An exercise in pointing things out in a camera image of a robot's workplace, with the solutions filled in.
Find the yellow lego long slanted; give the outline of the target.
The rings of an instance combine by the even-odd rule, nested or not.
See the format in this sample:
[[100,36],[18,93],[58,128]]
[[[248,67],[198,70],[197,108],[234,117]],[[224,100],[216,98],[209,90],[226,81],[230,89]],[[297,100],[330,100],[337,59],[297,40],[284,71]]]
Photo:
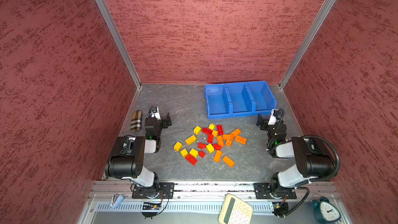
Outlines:
[[187,145],[191,145],[197,141],[197,137],[195,135],[190,136],[188,139],[185,140]]

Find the yellow lego top small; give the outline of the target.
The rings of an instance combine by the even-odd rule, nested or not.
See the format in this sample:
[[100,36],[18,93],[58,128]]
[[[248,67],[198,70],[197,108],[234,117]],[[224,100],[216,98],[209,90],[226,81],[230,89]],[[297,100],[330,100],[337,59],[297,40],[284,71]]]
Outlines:
[[194,129],[194,134],[195,134],[195,135],[199,135],[200,132],[201,132],[201,129],[202,129],[201,127],[196,126],[195,129]]

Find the blue three-compartment bin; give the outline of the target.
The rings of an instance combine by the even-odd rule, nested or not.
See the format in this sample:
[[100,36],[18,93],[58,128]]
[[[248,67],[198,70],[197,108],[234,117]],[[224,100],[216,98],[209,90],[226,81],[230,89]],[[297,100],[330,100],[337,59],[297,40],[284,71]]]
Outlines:
[[266,81],[206,85],[204,97],[210,120],[269,115],[277,107]]

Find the red lego top long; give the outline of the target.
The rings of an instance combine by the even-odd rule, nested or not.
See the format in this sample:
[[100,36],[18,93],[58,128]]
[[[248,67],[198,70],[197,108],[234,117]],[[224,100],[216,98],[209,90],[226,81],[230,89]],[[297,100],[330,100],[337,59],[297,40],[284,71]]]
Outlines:
[[216,125],[216,128],[217,128],[217,132],[218,132],[218,135],[219,136],[223,136],[224,135],[224,130],[223,130],[223,127],[222,127],[222,125]]

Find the red lego long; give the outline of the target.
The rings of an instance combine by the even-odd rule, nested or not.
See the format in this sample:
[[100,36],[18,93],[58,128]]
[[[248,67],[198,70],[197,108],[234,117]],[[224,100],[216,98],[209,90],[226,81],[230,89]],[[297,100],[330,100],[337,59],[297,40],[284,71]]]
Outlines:
[[217,132],[218,132],[218,135],[219,136],[223,136],[224,135],[224,130],[223,130],[223,127],[222,127],[222,125],[216,125],[216,128],[217,128]]
[[194,156],[192,156],[191,154],[187,154],[185,159],[193,166],[195,166],[197,163],[197,159]]

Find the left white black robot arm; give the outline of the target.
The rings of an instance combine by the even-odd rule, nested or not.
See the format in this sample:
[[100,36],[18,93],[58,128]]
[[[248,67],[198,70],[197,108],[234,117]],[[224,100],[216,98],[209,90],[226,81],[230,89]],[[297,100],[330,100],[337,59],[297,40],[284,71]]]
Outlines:
[[129,180],[138,187],[138,193],[155,199],[162,196],[159,177],[144,166],[144,155],[158,153],[161,148],[161,132],[172,125],[170,114],[158,119],[150,114],[145,120],[145,136],[120,136],[105,165],[106,177]]

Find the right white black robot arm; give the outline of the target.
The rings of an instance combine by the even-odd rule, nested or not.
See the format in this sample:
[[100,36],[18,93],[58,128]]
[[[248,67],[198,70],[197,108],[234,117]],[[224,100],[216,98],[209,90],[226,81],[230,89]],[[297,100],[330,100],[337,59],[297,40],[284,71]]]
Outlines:
[[295,199],[294,190],[315,181],[329,180],[338,174],[341,166],[333,145],[316,135],[295,136],[286,140],[287,126],[284,110],[272,113],[268,119],[258,115],[256,125],[266,131],[266,150],[273,158],[295,160],[295,165],[275,173],[268,183],[255,183],[257,199]]

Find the plaid brown glasses case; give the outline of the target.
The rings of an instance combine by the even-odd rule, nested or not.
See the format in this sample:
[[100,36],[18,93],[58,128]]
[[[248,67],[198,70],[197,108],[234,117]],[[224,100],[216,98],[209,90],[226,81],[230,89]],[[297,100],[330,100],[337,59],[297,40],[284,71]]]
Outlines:
[[130,121],[130,130],[132,132],[138,132],[142,128],[143,113],[141,110],[137,110],[133,113]]

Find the red lego long bottom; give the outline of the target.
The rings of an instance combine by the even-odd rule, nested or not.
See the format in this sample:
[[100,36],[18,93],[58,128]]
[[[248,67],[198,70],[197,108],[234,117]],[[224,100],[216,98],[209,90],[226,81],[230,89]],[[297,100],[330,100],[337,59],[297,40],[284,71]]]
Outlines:
[[185,159],[193,166],[195,166],[197,163],[197,159],[194,156],[192,156],[191,154],[187,154]]

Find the small clear plastic piece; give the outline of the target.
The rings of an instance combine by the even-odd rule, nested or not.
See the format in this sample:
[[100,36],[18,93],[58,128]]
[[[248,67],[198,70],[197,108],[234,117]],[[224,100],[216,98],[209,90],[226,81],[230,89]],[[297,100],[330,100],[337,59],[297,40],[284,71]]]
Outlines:
[[126,198],[127,196],[123,194],[114,194],[110,202],[110,209],[116,209]]

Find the cream calculator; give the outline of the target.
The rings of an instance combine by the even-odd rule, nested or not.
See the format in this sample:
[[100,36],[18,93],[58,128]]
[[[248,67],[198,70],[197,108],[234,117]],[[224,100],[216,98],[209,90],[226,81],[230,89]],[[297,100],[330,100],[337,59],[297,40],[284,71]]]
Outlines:
[[249,224],[252,215],[253,208],[251,205],[232,194],[227,194],[218,222],[220,224]]

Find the dark green alarm clock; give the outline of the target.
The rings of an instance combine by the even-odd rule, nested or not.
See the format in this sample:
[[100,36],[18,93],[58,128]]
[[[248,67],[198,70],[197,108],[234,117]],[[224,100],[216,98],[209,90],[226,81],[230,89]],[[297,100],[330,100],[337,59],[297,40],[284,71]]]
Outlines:
[[312,195],[314,218],[319,224],[333,224],[341,220],[340,211],[330,203],[330,200],[318,193]]

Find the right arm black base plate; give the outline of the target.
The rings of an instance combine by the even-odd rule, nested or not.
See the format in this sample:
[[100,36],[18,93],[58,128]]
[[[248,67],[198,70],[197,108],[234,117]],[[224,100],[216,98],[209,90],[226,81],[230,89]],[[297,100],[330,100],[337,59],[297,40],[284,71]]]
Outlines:
[[295,200],[294,188],[285,188],[278,183],[254,183],[254,192],[258,200]]

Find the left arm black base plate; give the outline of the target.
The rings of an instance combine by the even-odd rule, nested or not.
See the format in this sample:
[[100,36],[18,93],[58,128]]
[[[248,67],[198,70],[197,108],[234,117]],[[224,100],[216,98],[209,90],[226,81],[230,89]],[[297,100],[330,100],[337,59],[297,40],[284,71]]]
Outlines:
[[153,187],[143,187],[134,185],[132,199],[161,200],[172,199],[174,195],[175,183],[160,182]]

